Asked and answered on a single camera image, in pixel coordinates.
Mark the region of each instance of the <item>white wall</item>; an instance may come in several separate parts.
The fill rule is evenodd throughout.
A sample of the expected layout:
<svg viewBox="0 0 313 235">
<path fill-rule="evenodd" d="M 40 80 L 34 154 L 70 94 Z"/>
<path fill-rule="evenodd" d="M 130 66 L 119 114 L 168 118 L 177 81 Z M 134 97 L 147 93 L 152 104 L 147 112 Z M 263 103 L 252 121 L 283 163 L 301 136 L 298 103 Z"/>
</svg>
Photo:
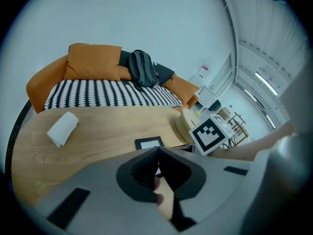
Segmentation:
<svg viewBox="0 0 313 235">
<path fill-rule="evenodd" d="M 233 39 L 221 0 L 30 0 L 1 48 L 1 170 L 27 82 L 71 43 L 142 49 L 189 80 L 208 54 L 228 55 Z"/>
<path fill-rule="evenodd" d="M 234 85 L 230 86 L 220 96 L 219 101 L 223 107 L 227 107 L 232 113 L 235 111 L 241 115 L 246 122 L 244 128 L 248 131 L 250 139 L 255 138 L 258 140 L 272 132 L 271 127 L 261 113 Z"/>
</svg>

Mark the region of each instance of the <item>wooden table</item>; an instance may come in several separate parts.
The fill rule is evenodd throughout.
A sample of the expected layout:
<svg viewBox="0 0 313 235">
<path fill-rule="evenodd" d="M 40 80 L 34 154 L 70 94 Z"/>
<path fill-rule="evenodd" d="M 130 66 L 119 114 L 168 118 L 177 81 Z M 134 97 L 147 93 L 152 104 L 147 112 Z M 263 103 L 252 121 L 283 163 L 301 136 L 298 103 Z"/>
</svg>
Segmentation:
<svg viewBox="0 0 313 235">
<path fill-rule="evenodd" d="M 67 111 L 79 123 L 66 144 L 57 148 L 47 136 Z M 186 144 L 178 133 L 175 109 L 162 106 L 58 108 L 43 111 L 19 132 L 12 157 L 12 184 L 17 199 L 29 206 L 78 170 L 135 151 L 135 139 L 161 136 L 164 146 Z"/>
</svg>

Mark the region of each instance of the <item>ceiling light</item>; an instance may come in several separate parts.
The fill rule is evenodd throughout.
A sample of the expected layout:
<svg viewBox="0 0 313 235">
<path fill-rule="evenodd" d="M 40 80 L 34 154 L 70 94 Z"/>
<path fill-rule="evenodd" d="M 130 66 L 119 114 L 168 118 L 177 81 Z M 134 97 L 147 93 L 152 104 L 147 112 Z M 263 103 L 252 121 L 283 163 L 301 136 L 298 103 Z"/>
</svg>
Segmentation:
<svg viewBox="0 0 313 235">
<path fill-rule="evenodd" d="M 266 117 L 268 118 L 268 120 L 270 121 L 270 123 L 272 124 L 273 128 L 276 129 L 275 125 L 273 124 L 272 120 L 270 120 L 269 116 L 266 115 Z"/>
<path fill-rule="evenodd" d="M 255 97 L 252 96 L 250 92 L 248 92 L 246 89 L 245 89 L 245 92 L 248 93 L 248 95 L 249 95 L 254 101 L 256 101 Z"/>
<path fill-rule="evenodd" d="M 260 76 L 259 73 L 255 73 L 255 75 L 263 82 L 265 83 L 265 85 L 274 93 L 275 96 L 278 95 L 278 93 L 276 92 L 276 90 L 274 90 L 274 88 L 263 78 Z"/>
</svg>

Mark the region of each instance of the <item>zigzag patterned fabric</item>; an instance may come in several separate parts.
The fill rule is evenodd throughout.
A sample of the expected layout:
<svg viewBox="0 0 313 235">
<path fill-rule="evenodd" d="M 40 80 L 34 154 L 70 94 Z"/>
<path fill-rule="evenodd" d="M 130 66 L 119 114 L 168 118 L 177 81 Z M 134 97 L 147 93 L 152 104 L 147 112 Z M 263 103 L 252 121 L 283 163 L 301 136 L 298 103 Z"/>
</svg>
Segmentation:
<svg viewBox="0 0 313 235">
<path fill-rule="evenodd" d="M 162 86 L 142 89 L 140 92 L 133 82 L 124 80 L 63 80 L 50 91 L 44 110 L 88 106 L 182 107 L 181 100 Z"/>
</svg>

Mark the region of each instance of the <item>gray backpack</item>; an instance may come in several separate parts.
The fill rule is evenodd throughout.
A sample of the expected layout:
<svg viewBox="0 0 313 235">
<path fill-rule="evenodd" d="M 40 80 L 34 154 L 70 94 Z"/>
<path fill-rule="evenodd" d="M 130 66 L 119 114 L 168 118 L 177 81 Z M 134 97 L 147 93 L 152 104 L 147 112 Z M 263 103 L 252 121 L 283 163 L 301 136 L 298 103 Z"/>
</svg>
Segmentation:
<svg viewBox="0 0 313 235">
<path fill-rule="evenodd" d="M 158 77 L 150 56 L 142 50 L 135 50 L 128 56 L 128 67 L 135 87 L 153 87 L 158 83 Z"/>
</svg>

